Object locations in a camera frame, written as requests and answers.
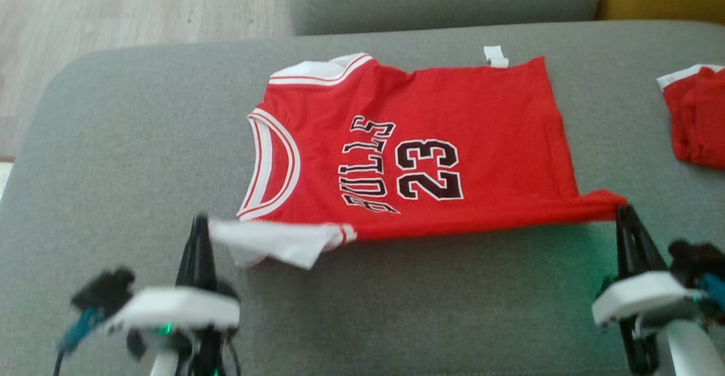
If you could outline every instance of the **basketball jersey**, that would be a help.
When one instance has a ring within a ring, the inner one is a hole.
[[[303,62],[272,74],[249,122],[257,157],[238,218],[267,227],[259,242],[611,220],[626,203],[578,193],[544,58],[414,72],[365,53]]]

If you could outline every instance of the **green led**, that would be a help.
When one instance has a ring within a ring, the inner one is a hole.
[[[169,322],[168,324],[166,324],[165,327],[159,328],[159,335],[171,335],[171,331],[173,331],[173,329],[174,329],[173,324],[171,322]]]

